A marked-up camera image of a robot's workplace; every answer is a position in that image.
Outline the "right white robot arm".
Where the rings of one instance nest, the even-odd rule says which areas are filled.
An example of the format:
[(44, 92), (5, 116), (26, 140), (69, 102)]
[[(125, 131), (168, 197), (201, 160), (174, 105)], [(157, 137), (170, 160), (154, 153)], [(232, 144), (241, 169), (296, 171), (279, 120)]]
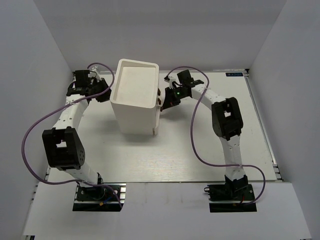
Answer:
[(196, 111), (200, 104), (211, 110), (212, 128), (222, 144), (225, 167), (226, 195), (236, 200), (244, 193), (248, 178), (242, 166), (240, 135), (244, 126), (239, 103), (236, 98), (223, 97), (209, 89), (209, 84), (195, 80), (188, 69), (177, 74), (177, 79), (166, 75), (164, 81), (169, 83), (165, 88), (164, 102), (161, 110), (178, 106), (181, 99), (197, 100), (190, 125), (190, 136), (193, 137), (193, 125)]

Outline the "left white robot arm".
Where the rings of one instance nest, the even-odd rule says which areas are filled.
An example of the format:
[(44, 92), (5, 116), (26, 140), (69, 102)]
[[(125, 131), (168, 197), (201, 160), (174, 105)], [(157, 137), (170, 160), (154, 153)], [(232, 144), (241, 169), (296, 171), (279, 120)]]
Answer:
[(86, 187), (83, 182), (90, 183), (88, 193), (96, 200), (105, 196), (106, 187), (101, 184), (100, 174), (85, 162), (85, 148), (77, 130), (90, 100), (80, 99), (99, 94), (108, 87), (106, 80), (99, 76), (96, 67), (90, 70), (76, 70), (74, 82), (68, 86), (66, 93), (65, 104), (69, 107), (61, 112), (51, 129), (42, 133), (48, 165), (80, 180), (82, 187)]

